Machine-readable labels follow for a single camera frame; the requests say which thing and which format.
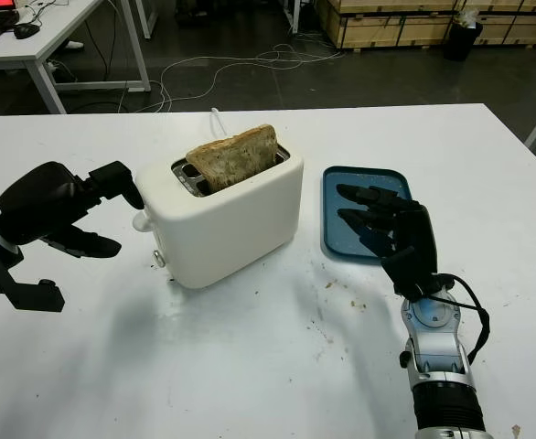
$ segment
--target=robotic hand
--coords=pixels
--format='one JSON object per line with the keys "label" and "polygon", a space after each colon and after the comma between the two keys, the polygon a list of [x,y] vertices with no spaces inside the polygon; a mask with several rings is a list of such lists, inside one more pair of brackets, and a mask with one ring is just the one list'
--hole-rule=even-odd
{"label": "robotic hand", "polygon": [[[339,195],[368,210],[338,215],[359,241],[381,259],[404,296],[402,320],[409,333],[400,355],[408,370],[418,422],[416,439],[492,439],[486,433],[469,365],[488,340],[489,315],[465,281],[437,273],[433,229],[426,208],[380,187],[338,185]],[[462,284],[475,306],[459,304],[448,291]],[[469,355],[457,337],[460,308],[478,312],[482,331]]]}
{"label": "robotic hand", "polygon": [[19,245],[43,240],[71,256],[111,258],[121,245],[71,224],[101,203],[100,198],[123,197],[136,209],[144,202],[132,173],[113,162],[82,180],[62,164],[48,162],[20,178],[0,196],[0,293],[17,309],[59,312],[65,303],[54,282],[18,284],[9,269],[24,259]]}

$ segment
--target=black trash bin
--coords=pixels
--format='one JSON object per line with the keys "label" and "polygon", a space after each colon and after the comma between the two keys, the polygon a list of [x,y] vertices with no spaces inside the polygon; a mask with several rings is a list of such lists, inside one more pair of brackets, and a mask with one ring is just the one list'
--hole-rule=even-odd
{"label": "black trash bin", "polygon": [[476,23],[475,29],[463,27],[457,23],[453,24],[449,32],[449,39],[444,47],[443,56],[452,61],[465,61],[483,28],[481,23]]}

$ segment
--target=floor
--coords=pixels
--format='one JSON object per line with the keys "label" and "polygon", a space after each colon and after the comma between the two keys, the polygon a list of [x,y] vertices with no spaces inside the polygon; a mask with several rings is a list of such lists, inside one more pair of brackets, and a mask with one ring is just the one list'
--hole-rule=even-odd
{"label": "floor", "polygon": [[[239,0],[233,10],[195,27],[178,27],[172,2],[157,0],[160,17],[153,38],[141,38],[151,80],[160,80],[162,70],[182,59],[202,56],[254,58],[277,44],[290,44],[299,52],[322,57],[333,55],[326,39],[289,37],[289,25],[273,0]],[[102,5],[88,25],[105,61],[113,41],[113,10]],[[123,28],[117,23],[116,44],[110,79],[137,78],[131,53],[126,58]],[[85,43],[77,53],[59,53],[79,80],[97,80],[104,64],[80,27],[72,36]],[[265,54],[265,58],[274,54]],[[281,57],[295,57],[281,53]],[[304,59],[315,59],[305,56]],[[165,74],[170,95],[192,98],[207,91],[215,72],[234,61],[194,59]],[[279,66],[291,66],[281,63]],[[84,91],[61,95],[69,112],[135,112],[161,101],[158,85],[151,93]],[[477,48],[463,62],[443,59],[440,48],[423,50],[373,49],[360,54],[347,52],[342,58],[306,63],[296,69],[269,70],[238,65],[217,75],[215,86],[205,97],[178,100],[173,112],[228,110],[274,110],[324,107],[418,105],[432,103],[483,102],[508,128],[524,140],[536,124],[536,48]],[[155,111],[154,105],[145,111]],[[24,71],[0,71],[0,115],[39,114],[46,108]]]}

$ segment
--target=blue tray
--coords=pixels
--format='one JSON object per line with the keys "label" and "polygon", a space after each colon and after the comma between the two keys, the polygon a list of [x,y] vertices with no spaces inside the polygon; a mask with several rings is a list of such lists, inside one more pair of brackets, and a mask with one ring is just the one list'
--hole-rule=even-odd
{"label": "blue tray", "polygon": [[358,235],[338,216],[338,209],[368,209],[341,197],[339,183],[377,186],[395,190],[402,198],[412,199],[404,176],[390,169],[332,166],[323,173],[323,244],[324,252],[354,262],[377,261],[378,257],[359,242]]}

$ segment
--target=white toaster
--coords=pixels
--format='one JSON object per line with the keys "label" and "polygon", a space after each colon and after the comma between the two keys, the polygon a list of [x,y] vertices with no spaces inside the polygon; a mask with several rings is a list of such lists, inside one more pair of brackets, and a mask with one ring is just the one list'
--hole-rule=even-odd
{"label": "white toaster", "polygon": [[158,261],[175,280],[202,288],[293,238],[303,159],[280,145],[276,158],[273,167],[214,194],[184,158],[137,173],[145,209],[134,228],[154,233]]}

